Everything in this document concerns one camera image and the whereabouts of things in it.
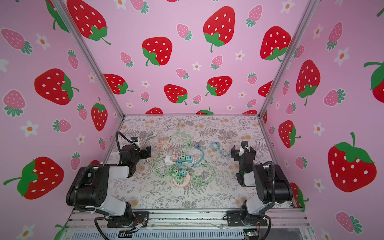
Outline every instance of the pink wall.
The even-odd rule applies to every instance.
[[[382,65],[364,64],[383,61],[384,15],[376,15],[383,7],[321,2],[301,40],[304,52],[291,60],[268,108],[270,138],[287,178],[301,190],[295,200],[305,204],[317,239],[382,236],[384,74]],[[305,84],[310,88],[303,91]],[[301,136],[294,144],[293,124]]]
[[[85,2],[68,0],[67,6],[102,72],[114,74],[116,79],[127,82],[128,91],[123,91],[123,94],[119,94],[117,81],[111,83],[112,90],[117,93],[116,99],[127,114],[142,114],[152,108],[160,108],[166,114],[197,113],[204,109],[218,114],[259,111],[265,94],[262,96],[258,91],[270,86],[269,82],[273,80],[280,64],[276,55],[271,61],[263,58],[275,48],[282,50],[289,44],[289,35],[294,34],[307,4],[307,0]],[[216,11],[219,11],[218,20],[216,17],[210,18]],[[91,29],[93,24],[97,29],[89,36],[90,31],[94,32]],[[215,32],[220,34],[218,40],[210,36]],[[204,33],[207,33],[208,41],[214,43],[212,53],[212,43],[207,42]],[[268,46],[263,41],[265,34]],[[146,62],[149,59],[143,54],[143,46],[149,58],[150,53],[154,53],[154,61],[149,61],[148,66]],[[213,62],[219,66],[218,69],[211,67]],[[113,80],[113,76],[108,77],[109,81]],[[207,90],[207,82],[211,78],[215,78],[212,86],[219,86],[219,89],[211,89],[211,92],[218,96],[211,95]],[[229,82],[232,82],[230,87],[225,87]],[[164,87],[168,84],[175,86],[167,86],[166,91],[170,93],[166,95]],[[183,95],[181,103],[175,103],[178,99],[173,93],[176,97],[178,93],[179,96]]]
[[[0,28],[14,30],[0,30],[0,95],[2,108],[6,108],[0,114],[0,176],[1,182],[22,177],[1,185],[2,239],[20,239],[23,234],[31,239],[54,239],[61,229],[55,225],[63,226],[72,210],[65,203],[65,195],[77,172],[72,168],[103,159],[105,151],[101,150],[99,139],[103,138],[108,146],[119,120],[114,118],[114,109],[97,80],[90,82],[91,70],[71,35],[58,23],[54,30],[53,22],[45,1],[6,1],[0,9]],[[33,51],[29,55],[20,50],[27,48],[25,41]],[[78,64],[73,58],[72,63],[75,67],[78,65],[77,69],[68,60],[67,52],[71,49],[76,53]],[[60,70],[42,75],[51,69]],[[68,101],[71,88],[64,87],[65,91],[61,88],[63,73],[72,86],[79,89],[79,92],[74,90],[71,101]],[[17,91],[7,95],[12,89]],[[96,130],[91,119],[91,109],[99,102],[98,97],[108,112],[101,131]],[[85,120],[79,115],[78,104],[85,106]],[[64,124],[56,132],[52,125],[61,119],[70,123],[70,129]],[[81,144],[79,134],[85,136]],[[80,158],[72,159],[76,152]]]

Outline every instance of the white flower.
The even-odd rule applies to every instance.
[[[244,91],[242,91],[241,93],[239,93],[239,98],[244,98],[246,95],[246,93]]]
[[[335,1],[335,4],[339,4],[339,6],[341,6],[342,3],[343,3],[343,1],[344,1],[344,0],[336,0],[336,1]]]
[[[314,180],[313,187],[319,190],[319,192],[321,192],[322,189],[325,189],[324,185],[321,184],[321,179],[317,180],[316,178],[314,178],[313,180]]]
[[[313,130],[313,134],[316,134],[319,135],[319,137],[321,137],[321,132],[323,132],[325,129],[321,127],[321,122],[319,124],[314,124],[313,125],[314,127],[314,130]]]
[[[117,8],[117,9],[122,8],[122,9],[124,9],[124,10],[127,10],[127,9],[125,8],[125,3],[127,2],[127,0],[113,0],[113,1],[116,3],[116,8]]]
[[[288,169],[289,168],[289,163],[287,162],[287,160],[284,160],[284,166]]]
[[[93,73],[90,73],[90,74],[88,75],[88,77],[89,77],[89,81],[90,81],[91,83],[95,83],[95,76],[93,75]]]
[[[143,81],[143,80],[141,80],[141,85],[144,86],[145,88],[148,88],[148,86],[150,86],[148,81]]]
[[[44,50],[47,50],[47,47],[50,48],[51,45],[47,42],[46,36],[40,36],[40,34],[36,33],[36,43],[41,45]]]
[[[313,39],[315,38],[319,38],[320,37],[320,32],[323,30],[323,26],[317,26],[317,28],[315,30],[313,30]]]
[[[321,229],[321,238],[324,240],[331,240],[331,236],[329,235],[329,232],[326,232],[323,229]]]
[[[195,64],[192,64],[192,67],[194,71],[200,71],[201,65],[199,64],[199,62],[196,62]]]
[[[23,227],[23,232],[20,233],[19,235],[17,235],[16,239],[21,239],[21,240],[25,240],[29,237],[32,237],[33,236],[33,228],[35,227],[35,225],[33,224],[32,226],[28,227],[28,226],[24,226]]]
[[[21,126],[20,129],[25,131],[25,137],[28,137],[29,135],[37,135],[36,129],[39,127],[39,125],[35,124],[33,125],[31,121],[27,121],[26,126]]]
[[[85,136],[81,135],[81,133],[79,134],[79,137],[76,138],[76,141],[78,141],[78,144],[82,144],[84,143],[84,139],[85,139]]]
[[[339,50],[337,52],[337,57],[335,58],[335,60],[333,60],[334,62],[338,62],[339,63],[339,66],[341,66],[344,62],[344,60],[347,60],[349,59],[349,55],[347,54],[348,53],[348,50],[349,50],[349,47],[347,47],[346,49],[343,50]]]
[[[5,59],[0,59],[0,71],[7,72],[7,69],[5,65],[7,65],[9,62]]]
[[[243,50],[240,50],[240,52],[235,53],[235,56],[236,56],[235,60],[240,60],[240,61],[242,61],[242,60],[243,60],[243,57],[245,56],[245,53],[243,53]]]
[[[281,9],[280,13],[286,12],[288,14],[295,3],[293,3],[292,0],[288,0],[286,2],[282,2],[281,5],[283,8]]]

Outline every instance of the strawberry wallpaper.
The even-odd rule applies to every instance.
[[[126,114],[256,113],[307,0],[67,0]]]
[[[382,235],[383,7],[321,1],[264,119],[316,239]]]
[[[119,118],[50,1],[6,1],[0,33],[2,239],[57,239]]]

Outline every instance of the round power strip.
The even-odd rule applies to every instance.
[[[190,175],[189,175],[189,172],[187,172],[187,175],[184,177],[184,181],[182,184],[177,183],[175,179],[173,179],[173,184],[176,185],[176,187],[184,188],[186,185],[188,185],[189,181],[190,181]]]

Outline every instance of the beige round power strip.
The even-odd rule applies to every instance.
[[[182,184],[177,183],[176,180],[173,178],[173,184],[176,185],[176,187],[179,187],[179,188],[184,188],[186,185],[188,185],[189,181],[190,181],[189,172],[187,172],[187,175],[185,176],[184,182]]]

